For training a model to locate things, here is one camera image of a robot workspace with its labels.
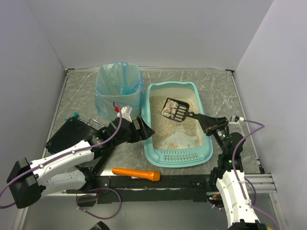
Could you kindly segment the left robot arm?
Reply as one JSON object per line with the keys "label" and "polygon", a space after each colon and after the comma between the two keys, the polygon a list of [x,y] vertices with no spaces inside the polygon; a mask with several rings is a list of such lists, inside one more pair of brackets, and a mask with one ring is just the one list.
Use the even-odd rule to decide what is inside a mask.
{"label": "left robot arm", "polygon": [[7,179],[13,204],[21,209],[54,192],[90,190],[95,184],[93,169],[81,167],[73,172],[65,171],[95,159],[105,161],[116,146],[147,140],[155,134],[142,117],[137,121],[139,128],[134,122],[118,117],[108,126],[90,133],[66,128],[71,124],[67,121],[47,144],[48,149],[53,145],[67,146],[67,149],[38,160],[22,158],[14,164]]}

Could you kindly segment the black litter scoop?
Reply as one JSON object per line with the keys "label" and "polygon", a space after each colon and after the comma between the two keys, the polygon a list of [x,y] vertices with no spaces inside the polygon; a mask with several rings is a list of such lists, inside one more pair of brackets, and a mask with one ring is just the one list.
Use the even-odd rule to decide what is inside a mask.
{"label": "black litter scoop", "polygon": [[196,114],[190,112],[189,109],[189,103],[173,98],[167,98],[163,109],[161,110],[161,115],[176,122],[183,122],[187,117],[198,119]]}

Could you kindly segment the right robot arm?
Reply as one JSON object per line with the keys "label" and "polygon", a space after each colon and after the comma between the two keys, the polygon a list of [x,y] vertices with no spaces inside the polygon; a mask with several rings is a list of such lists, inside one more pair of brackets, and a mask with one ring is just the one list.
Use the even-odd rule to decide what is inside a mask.
{"label": "right robot arm", "polygon": [[266,230],[267,226],[260,223],[254,205],[248,196],[245,174],[240,153],[245,140],[260,127],[243,136],[240,133],[229,132],[229,122],[226,117],[210,117],[202,114],[191,116],[197,119],[204,134],[213,136],[222,150],[218,156],[218,166],[210,174],[209,183],[216,186],[221,195],[227,217],[229,230]]}

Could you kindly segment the trash bin with blue bag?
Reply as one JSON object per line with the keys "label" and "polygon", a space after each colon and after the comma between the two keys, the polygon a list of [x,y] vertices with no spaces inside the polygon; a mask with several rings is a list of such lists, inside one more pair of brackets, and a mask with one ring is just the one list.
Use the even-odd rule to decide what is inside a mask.
{"label": "trash bin with blue bag", "polygon": [[95,83],[94,101],[98,115],[103,119],[114,119],[117,112],[113,102],[118,102],[121,108],[126,105],[132,108],[132,118],[140,116],[143,89],[143,75],[137,65],[126,62],[103,65]]}

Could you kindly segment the light blue litter box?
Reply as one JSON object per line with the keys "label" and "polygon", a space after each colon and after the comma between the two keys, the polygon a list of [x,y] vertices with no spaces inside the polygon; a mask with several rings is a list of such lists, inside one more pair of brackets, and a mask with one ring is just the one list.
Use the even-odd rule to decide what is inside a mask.
{"label": "light blue litter box", "polygon": [[167,98],[181,99],[195,113],[204,113],[199,92],[193,82],[152,83],[142,98],[142,118],[155,134],[145,140],[147,160],[158,167],[185,168],[203,164],[213,155],[213,143],[197,120],[176,122],[161,115]]}

